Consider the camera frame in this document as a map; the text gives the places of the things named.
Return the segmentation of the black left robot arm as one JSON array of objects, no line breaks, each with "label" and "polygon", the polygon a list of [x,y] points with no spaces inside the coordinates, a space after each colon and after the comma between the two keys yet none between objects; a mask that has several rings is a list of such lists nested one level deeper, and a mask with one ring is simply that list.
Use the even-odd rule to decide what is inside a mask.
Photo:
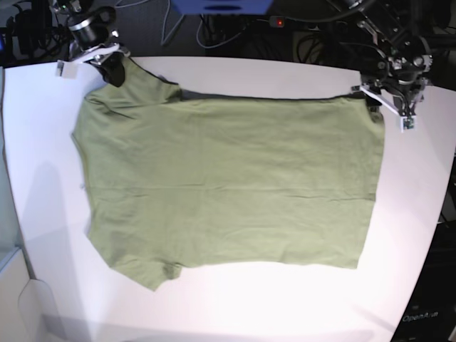
[{"label": "black left robot arm", "polygon": [[426,74],[432,66],[428,41],[411,19],[402,20],[390,1],[347,1],[347,16],[357,15],[357,25],[372,38],[387,75],[376,86],[396,97],[402,106],[412,108],[423,97]]}]

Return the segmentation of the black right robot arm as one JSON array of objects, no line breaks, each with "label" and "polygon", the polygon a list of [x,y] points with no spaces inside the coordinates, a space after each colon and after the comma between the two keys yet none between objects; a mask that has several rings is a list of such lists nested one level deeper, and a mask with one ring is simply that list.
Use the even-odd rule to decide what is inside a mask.
[{"label": "black right robot arm", "polygon": [[[124,6],[116,4],[114,7],[102,6],[91,11],[92,3],[92,1],[53,1],[50,5],[50,10],[56,14],[66,16],[64,28],[71,35],[72,45],[76,50],[71,63],[91,63],[103,74],[105,81],[118,87],[123,84],[124,77],[113,76],[113,68],[105,65],[105,61],[114,53],[121,53],[125,56],[128,54],[127,50],[117,42],[118,34],[113,28],[117,18],[116,11],[124,7],[139,6],[143,2],[138,1]],[[254,1],[250,9],[247,9],[244,5],[238,6],[234,4],[207,5],[201,9],[184,9],[179,4],[175,6],[181,15],[172,29],[166,31],[167,19],[172,8],[172,2],[167,2],[160,37],[162,46],[166,46],[171,42],[181,23],[189,15],[258,16],[261,18],[266,15],[269,3],[261,4],[259,1]]]}]

